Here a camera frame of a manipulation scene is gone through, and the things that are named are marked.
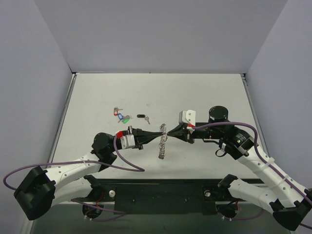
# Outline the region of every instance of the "gray wall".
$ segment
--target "gray wall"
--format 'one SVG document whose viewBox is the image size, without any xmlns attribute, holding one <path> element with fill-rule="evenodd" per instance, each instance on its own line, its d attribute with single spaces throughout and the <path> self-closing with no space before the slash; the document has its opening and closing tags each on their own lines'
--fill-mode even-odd
<svg viewBox="0 0 312 234">
<path fill-rule="evenodd" d="M 0 178 L 15 168 L 46 162 L 71 80 L 51 32 L 33 0 L 0 7 Z M 21 172 L 9 179 L 18 186 Z M 3 234 L 20 232 L 24 213 L 0 183 Z"/>
<path fill-rule="evenodd" d="M 312 188 L 311 12 L 311 0 L 289 0 L 247 73 L 270 156 L 308 188 Z M 304 223 L 312 224 L 311 213 Z"/>
<path fill-rule="evenodd" d="M 73 71 L 245 73 L 287 0 L 35 0 Z"/>
</svg>

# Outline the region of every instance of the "coiled spring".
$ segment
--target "coiled spring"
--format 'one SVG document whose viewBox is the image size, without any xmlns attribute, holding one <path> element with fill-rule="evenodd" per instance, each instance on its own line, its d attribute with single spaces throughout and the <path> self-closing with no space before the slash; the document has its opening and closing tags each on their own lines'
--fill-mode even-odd
<svg viewBox="0 0 312 234">
<path fill-rule="evenodd" d="M 158 158 L 160 159 L 164 159 L 165 157 L 165 142 L 168 138 L 167 135 L 167 128 L 166 128 L 166 124 L 161 124 L 161 126 L 159 127 L 159 131 L 162 132 L 162 136 L 160 137 L 160 143 L 159 143 L 159 156 Z"/>
</svg>

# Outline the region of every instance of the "key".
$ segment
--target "key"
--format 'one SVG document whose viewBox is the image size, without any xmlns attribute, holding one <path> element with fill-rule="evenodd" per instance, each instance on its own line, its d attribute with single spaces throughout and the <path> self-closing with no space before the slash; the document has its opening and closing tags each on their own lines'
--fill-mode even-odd
<svg viewBox="0 0 312 234">
<path fill-rule="evenodd" d="M 149 118 L 148 116 L 145 117 L 144 119 L 148 122 L 148 124 L 151 124 L 151 123 L 150 123 L 150 118 Z"/>
<path fill-rule="evenodd" d="M 118 115 L 118 111 L 122 111 L 123 109 L 118 109 L 118 107 L 114 108 L 114 116 Z"/>
<path fill-rule="evenodd" d="M 132 118 L 131 116 L 128 116 L 128 115 L 126 115 L 125 117 L 124 117 L 124 119 L 129 119 L 129 118 Z"/>
<path fill-rule="evenodd" d="M 125 120 L 125 116 L 123 116 L 121 113 L 118 114 L 118 118 L 119 118 L 118 123 L 120 123 L 120 121 L 122 120 Z"/>
</svg>

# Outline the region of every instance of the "metal key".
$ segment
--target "metal key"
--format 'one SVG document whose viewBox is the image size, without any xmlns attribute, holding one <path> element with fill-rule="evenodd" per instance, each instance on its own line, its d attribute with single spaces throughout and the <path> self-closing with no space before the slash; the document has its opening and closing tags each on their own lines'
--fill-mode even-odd
<svg viewBox="0 0 312 234">
<path fill-rule="evenodd" d="M 149 118 L 148 116 L 145 117 L 144 119 L 148 122 L 148 124 L 151 124 L 151 123 L 150 123 L 150 118 Z"/>
<path fill-rule="evenodd" d="M 114 116 L 118 115 L 118 111 L 122 111 L 123 109 L 118 109 L 118 107 L 114 108 Z"/>
<path fill-rule="evenodd" d="M 132 118 L 131 116 L 125 116 L 124 119 Z"/>
</svg>

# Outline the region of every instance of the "bolt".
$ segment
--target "bolt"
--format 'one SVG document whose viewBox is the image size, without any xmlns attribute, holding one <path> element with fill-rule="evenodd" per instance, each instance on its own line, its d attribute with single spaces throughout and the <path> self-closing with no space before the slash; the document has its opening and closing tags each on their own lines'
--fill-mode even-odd
<svg viewBox="0 0 312 234">
<path fill-rule="evenodd" d="M 111 191 L 109 191 L 108 194 L 109 194 L 110 197 L 115 197 L 116 192 L 114 190 L 111 190 Z"/>
<path fill-rule="evenodd" d="M 210 197 L 211 193 L 209 190 L 205 190 L 204 195 L 205 195 L 205 197 Z"/>
</svg>

